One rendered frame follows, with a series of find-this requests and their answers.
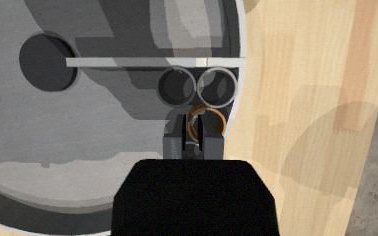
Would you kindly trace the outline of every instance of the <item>wooden table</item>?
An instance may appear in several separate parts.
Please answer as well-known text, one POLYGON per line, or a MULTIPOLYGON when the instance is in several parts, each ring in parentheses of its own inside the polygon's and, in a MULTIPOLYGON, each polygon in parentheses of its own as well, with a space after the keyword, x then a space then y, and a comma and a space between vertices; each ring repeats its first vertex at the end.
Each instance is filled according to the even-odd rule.
POLYGON ((244 2, 247 74, 225 159, 254 166, 281 235, 344 235, 378 114, 378 0, 244 2))

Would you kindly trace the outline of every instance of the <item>orange ring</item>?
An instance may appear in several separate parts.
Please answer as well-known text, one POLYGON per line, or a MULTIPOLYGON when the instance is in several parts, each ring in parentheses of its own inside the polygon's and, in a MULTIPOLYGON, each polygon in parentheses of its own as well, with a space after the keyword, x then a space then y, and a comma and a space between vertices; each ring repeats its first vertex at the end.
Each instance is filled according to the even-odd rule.
POLYGON ((208 107, 203 103, 199 103, 199 104, 194 105, 189 110, 189 115, 188 115, 187 130, 188 130, 189 136, 193 139, 193 141, 195 141, 196 143, 199 143, 198 131, 195 129, 195 127, 193 127, 192 119, 193 117, 195 117, 196 114, 198 114, 201 111, 212 111, 221 118, 221 120, 217 120, 217 122, 215 123, 214 132, 216 134, 221 133, 222 135, 224 135, 225 129, 227 128, 227 121, 225 120, 224 115, 215 108, 208 107))

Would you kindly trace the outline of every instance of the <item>wood grain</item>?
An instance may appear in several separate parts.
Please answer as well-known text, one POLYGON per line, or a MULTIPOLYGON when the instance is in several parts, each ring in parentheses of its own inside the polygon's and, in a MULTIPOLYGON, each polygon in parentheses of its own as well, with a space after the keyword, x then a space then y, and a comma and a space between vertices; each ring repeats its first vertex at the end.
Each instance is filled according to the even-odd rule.
POLYGON ((250 162, 281 235, 345 235, 378 114, 378 1, 245 1, 247 75, 225 159, 250 162))

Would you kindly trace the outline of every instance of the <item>gray ring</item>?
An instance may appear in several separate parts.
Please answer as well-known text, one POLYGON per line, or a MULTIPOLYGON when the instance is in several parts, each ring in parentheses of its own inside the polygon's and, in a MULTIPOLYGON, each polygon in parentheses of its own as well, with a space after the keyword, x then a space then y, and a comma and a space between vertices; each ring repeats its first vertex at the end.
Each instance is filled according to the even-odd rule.
POLYGON ((235 96, 237 95, 237 89, 238 89, 237 78, 235 77, 235 75, 230 70, 228 70, 226 68, 223 68, 223 67, 213 67, 213 68, 210 68, 210 69, 206 70, 204 73, 202 73, 201 77, 198 80, 198 84, 196 86, 196 92, 198 93, 198 96, 201 99, 201 101, 205 105, 207 105, 209 107, 212 107, 212 108, 215 108, 215 109, 228 106, 232 101, 234 101, 235 96), (224 72, 224 73, 228 74, 231 77, 231 79, 233 80, 233 82, 234 82, 234 94, 232 95, 232 97, 226 103, 221 104, 221 105, 213 105, 213 104, 210 104, 210 103, 206 102, 205 99, 202 97, 201 92, 200 92, 201 91, 200 90, 201 82, 204 80, 204 78, 205 78, 206 75, 208 75, 209 73, 214 72, 214 71, 224 72))
POLYGON ((196 80, 195 80, 195 77, 193 76, 193 74, 188 71, 186 68, 184 67, 181 67, 181 66, 173 66, 173 67, 169 67, 167 68, 166 70, 163 71, 163 73, 161 74, 160 76, 160 79, 159 79, 159 83, 157 85, 157 95, 158 97, 160 98, 160 100, 168 105, 168 106, 171 106, 171 107, 182 107, 182 106, 185 106, 185 105, 188 105, 192 100, 193 98, 195 97, 195 94, 196 94, 196 80), (167 73, 169 73, 170 71, 173 71, 173 70, 179 70, 179 71, 183 71, 184 73, 186 73, 187 75, 189 75, 189 78, 191 79, 192 81, 192 84, 193 84, 193 90, 191 91, 191 95, 189 98, 186 99, 186 101, 182 104, 171 104, 169 101, 166 101, 162 95, 161 95, 161 92, 160 92, 160 85, 161 85, 161 80, 163 78, 164 75, 166 75, 167 73))

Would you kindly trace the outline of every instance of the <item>black disc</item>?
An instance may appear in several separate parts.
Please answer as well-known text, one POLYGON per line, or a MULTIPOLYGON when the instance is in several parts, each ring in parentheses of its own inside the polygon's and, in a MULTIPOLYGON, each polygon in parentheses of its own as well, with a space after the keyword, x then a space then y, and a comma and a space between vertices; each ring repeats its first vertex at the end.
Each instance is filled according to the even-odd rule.
POLYGON ((61 91, 73 84, 77 68, 67 67, 66 57, 74 57, 63 40, 46 34, 35 35, 22 45, 19 63, 25 78, 43 91, 61 91))

